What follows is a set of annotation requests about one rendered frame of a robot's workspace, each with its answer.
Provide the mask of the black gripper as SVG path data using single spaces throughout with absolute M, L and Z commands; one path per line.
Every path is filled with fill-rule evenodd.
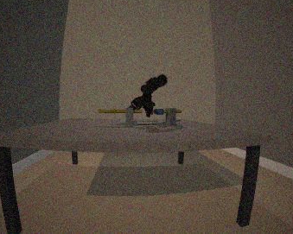
M 145 112 L 147 111 L 146 116 L 150 117 L 150 114 L 154 108 L 152 106 L 155 106 L 155 103 L 151 102 L 151 97 L 152 97 L 151 94 L 143 94 L 143 97 L 145 102 L 143 102 L 141 106 L 143 106 L 143 108 L 145 109 Z

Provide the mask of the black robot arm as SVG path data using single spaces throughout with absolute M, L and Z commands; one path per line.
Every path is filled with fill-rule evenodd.
M 147 85 L 141 86 L 141 92 L 143 94 L 151 94 L 153 91 L 158 89 L 159 87 L 162 87 L 163 85 L 167 84 L 167 77 L 163 74 L 160 75 L 158 78 L 153 77 L 146 81 Z M 141 97 L 135 98 L 131 105 L 128 108 L 133 108 L 133 110 L 140 110 L 142 108 L 141 104 L 145 102 L 143 95 Z M 136 107 L 137 108 L 136 108 Z M 138 108 L 139 107 L 139 108 Z

